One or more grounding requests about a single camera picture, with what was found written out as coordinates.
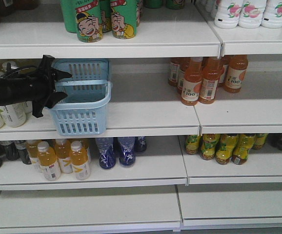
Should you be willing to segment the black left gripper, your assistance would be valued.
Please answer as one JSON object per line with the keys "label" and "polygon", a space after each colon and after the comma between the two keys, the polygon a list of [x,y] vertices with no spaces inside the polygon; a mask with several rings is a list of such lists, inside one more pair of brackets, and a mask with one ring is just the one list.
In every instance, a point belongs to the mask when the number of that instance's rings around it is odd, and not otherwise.
{"label": "black left gripper", "polygon": [[72,74],[51,67],[54,57],[43,55],[42,60],[33,74],[32,82],[32,114],[34,117],[42,117],[44,107],[53,108],[59,101],[68,95],[64,92],[55,92],[54,80],[71,78]]}

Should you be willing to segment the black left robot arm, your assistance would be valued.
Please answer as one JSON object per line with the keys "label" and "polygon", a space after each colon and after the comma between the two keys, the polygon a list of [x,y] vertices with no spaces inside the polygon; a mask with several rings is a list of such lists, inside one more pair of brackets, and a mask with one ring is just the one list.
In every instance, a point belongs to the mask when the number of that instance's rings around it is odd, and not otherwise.
{"label": "black left robot arm", "polygon": [[7,72],[0,77],[0,106],[32,102],[32,114],[42,117],[44,107],[53,108],[67,97],[64,92],[57,92],[55,81],[70,78],[68,72],[51,67],[54,57],[44,55],[39,66],[27,65],[16,69],[7,66]]}

